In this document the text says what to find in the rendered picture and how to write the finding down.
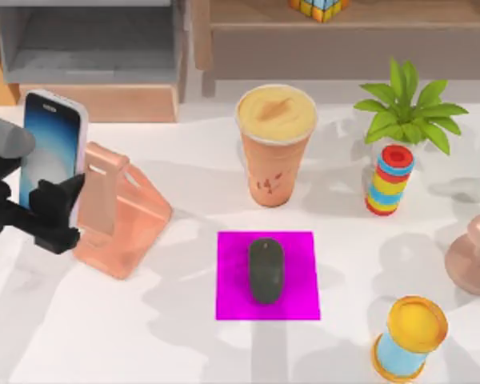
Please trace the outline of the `white smartphone with blue screen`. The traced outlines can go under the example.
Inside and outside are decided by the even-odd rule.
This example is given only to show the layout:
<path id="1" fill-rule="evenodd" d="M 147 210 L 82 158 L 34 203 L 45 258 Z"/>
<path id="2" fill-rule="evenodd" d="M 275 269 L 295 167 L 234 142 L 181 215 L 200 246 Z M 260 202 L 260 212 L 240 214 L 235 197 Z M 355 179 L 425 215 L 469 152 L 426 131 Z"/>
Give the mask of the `white smartphone with blue screen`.
<path id="1" fill-rule="evenodd" d="M 45 179 L 60 183 L 84 169 L 88 113 L 86 108 L 47 90 L 25 96 L 25 130 L 35 138 L 34 151 L 22 160 L 19 204 L 29 206 L 29 193 Z"/>

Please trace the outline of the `salmon pink phone stand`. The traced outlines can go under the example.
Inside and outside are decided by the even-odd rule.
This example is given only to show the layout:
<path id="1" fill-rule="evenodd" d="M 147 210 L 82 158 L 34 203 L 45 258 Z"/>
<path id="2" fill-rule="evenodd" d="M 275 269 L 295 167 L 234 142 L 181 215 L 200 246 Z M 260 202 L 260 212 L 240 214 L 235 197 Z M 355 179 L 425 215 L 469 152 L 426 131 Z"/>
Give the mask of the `salmon pink phone stand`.
<path id="1" fill-rule="evenodd" d="M 80 193 L 77 260 L 116 278 L 128 278 L 172 215 L 172 208 L 125 155 L 95 142 L 86 147 Z"/>

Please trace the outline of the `pale wooden drawer front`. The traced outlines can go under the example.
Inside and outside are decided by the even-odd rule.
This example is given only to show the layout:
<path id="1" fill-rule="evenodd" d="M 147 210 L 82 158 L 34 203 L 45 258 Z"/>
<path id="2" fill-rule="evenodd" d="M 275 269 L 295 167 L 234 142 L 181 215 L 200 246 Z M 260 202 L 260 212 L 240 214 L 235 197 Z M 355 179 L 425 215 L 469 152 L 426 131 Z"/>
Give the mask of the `pale wooden drawer front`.
<path id="1" fill-rule="evenodd" d="M 91 122 L 176 122 L 180 101 L 175 84 L 40 85 L 21 84 L 21 95 L 34 89 L 74 100 L 87 108 Z"/>

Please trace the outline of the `magenta mouse pad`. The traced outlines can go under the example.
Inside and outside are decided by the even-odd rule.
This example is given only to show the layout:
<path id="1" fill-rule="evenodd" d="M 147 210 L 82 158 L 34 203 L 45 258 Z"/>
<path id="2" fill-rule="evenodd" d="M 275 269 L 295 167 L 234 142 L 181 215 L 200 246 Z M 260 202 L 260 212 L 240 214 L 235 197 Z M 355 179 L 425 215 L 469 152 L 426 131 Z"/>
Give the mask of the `magenta mouse pad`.
<path id="1" fill-rule="evenodd" d="M 284 280 L 278 300 L 261 304 L 250 292 L 249 246 L 272 238 L 282 246 Z M 220 231 L 217 246 L 217 320 L 319 320 L 321 318 L 310 231 Z"/>

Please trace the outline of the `dark grey computer mouse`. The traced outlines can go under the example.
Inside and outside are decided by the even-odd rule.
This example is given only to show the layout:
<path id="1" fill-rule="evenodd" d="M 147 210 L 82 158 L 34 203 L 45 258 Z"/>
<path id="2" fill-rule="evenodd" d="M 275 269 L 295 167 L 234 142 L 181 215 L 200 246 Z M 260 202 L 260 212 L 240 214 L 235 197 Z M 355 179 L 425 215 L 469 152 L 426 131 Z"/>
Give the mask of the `dark grey computer mouse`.
<path id="1" fill-rule="evenodd" d="M 248 277 L 250 293 L 261 304 L 275 303 L 284 285 L 285 254 L 273 238 L 258 238 L 249 246 Z"/>

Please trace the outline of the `orange drink cup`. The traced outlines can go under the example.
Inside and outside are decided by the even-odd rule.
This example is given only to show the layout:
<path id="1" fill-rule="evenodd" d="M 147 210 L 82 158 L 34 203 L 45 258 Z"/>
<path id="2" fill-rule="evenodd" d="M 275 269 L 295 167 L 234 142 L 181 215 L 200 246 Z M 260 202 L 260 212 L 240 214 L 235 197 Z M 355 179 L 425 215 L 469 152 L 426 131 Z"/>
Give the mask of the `orange drink cup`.
<path id="1" fill-rule="evenodd" d="M 292 86 L 258 86 L 239 100 L 235 121 L 241 133 L 252 198 L 261 206 L 286 203 L 318 122 L 314 101 Z"/>

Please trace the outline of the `colourful puzzle cube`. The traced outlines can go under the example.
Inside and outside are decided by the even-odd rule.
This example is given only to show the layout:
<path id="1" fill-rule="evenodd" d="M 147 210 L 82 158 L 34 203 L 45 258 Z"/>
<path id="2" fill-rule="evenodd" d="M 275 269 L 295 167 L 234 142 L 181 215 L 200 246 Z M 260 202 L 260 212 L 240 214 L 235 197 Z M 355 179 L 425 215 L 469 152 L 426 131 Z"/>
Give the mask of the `colourful puzzle cube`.
<path id="1" fill-rule="evenodd" d="M 350 0 L 288 0 L 290 8 L 320 23 L 331 20 L 349 3 Z"/>

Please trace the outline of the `wooden open shelf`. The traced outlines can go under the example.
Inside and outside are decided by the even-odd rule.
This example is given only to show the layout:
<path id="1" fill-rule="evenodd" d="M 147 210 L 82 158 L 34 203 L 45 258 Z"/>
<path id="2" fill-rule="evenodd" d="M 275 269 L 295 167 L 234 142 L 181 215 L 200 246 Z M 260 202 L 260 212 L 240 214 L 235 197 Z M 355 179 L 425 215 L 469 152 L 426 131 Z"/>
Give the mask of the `wooden open shelf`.
<path id="1" fill-rule="evenodd" d="M 324 23 L 297 1 L 189 0 L 206 84 L 383 79 L 391 58 L 424 79 L 480 81 L 480 0 L 343 0 Z"/>

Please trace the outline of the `stack of coloured rings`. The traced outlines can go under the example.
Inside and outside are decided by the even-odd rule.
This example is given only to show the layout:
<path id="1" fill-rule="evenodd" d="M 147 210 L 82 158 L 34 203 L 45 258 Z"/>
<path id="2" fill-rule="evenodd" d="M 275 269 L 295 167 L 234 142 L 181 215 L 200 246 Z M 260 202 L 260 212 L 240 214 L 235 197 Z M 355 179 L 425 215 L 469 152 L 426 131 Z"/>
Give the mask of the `stack of coloured rings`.
<path id="1" fill-rule="evenodd" d="M 414 156 L 407 147 L 396 144 L 386 146 L 378 155 L 365 194 L 367 209 L 378 216 L 389 216 L 395 212 L 413 168 Z"/>

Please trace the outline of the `green potted plant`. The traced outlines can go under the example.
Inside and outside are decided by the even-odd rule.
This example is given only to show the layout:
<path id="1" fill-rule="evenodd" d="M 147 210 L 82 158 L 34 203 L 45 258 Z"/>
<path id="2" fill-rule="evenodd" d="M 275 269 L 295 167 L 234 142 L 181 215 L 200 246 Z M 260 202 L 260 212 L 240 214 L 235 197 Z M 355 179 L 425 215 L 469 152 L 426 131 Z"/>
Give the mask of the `green potted plant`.
<path id="1" fill-rule="evenodd" d="M 384 138 L 412 146 L 432 142 L 441 152 L 450 154 L 446 134 L 462 134 L 454 117 L 466 115 L 468 110 L 442 100 L 447 80 L 433 80 L 421 90 L 418 89 L 418 80 L 412 62 L 399 63 L 391 58 L 388 83 L 360 85 L 371 97 L 355 103 L 354 108 L 374 115 L 364 143 L 372 144 Z"/>

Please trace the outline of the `yellow and blue can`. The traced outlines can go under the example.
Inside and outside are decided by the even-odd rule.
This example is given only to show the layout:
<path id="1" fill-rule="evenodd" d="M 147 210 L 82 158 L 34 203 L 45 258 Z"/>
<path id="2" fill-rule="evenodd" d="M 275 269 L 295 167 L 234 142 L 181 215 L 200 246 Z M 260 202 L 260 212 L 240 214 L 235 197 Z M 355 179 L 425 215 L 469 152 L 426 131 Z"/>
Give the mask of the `yellow and blue can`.
<path id="1" fill-rule="evenodd" d="M 448 321 L 436 303 L 420 296 L 400 298 L 388 313 L 386 331 L 371 348 L 372 365 L 389 382 L 411 382 L 447 333 Z"/>

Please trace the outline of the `rose gold trophy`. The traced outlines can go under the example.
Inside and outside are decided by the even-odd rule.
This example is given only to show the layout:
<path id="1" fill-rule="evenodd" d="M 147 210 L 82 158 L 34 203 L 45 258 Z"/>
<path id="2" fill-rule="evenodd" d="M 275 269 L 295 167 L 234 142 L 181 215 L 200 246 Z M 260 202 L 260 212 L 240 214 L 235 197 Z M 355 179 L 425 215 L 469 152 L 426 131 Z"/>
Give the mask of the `rose gold trophy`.
<path id="1" fill-rule="evenodd" d="M 471 220 L 445 256 L 450 279 L 464 291 L 480 295 L 480 214 Z"/>

